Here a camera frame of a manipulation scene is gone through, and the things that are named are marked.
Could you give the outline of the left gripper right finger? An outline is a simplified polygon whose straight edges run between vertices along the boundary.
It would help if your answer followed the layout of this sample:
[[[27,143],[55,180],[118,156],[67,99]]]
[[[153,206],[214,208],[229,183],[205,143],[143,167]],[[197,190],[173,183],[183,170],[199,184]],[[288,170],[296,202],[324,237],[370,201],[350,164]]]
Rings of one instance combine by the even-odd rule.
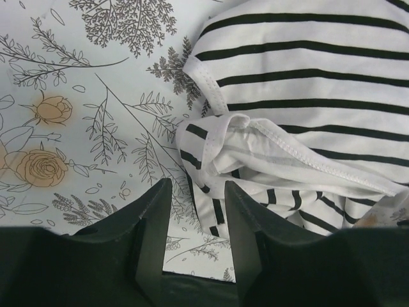
[[[329,236],[294,225],[225,185],[241,306],[407,306],[408,228]]]

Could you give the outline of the black white striped tank top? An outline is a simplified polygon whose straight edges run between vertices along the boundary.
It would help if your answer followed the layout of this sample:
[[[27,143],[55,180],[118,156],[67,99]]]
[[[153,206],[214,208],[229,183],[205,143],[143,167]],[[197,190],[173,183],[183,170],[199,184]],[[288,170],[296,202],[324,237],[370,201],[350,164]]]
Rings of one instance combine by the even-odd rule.
[[[212,114],[176,145],[205,233],[225,184],[309,231],[408,220],[408,2],[247,1],[184,65]]]

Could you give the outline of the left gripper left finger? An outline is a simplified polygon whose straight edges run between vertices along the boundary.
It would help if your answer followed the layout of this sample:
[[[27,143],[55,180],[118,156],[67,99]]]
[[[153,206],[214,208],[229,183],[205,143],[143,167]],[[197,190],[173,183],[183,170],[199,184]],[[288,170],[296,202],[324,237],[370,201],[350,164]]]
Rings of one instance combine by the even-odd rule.
[[[2,306],[158,306],[172,183],[73,235],[1,228]]]

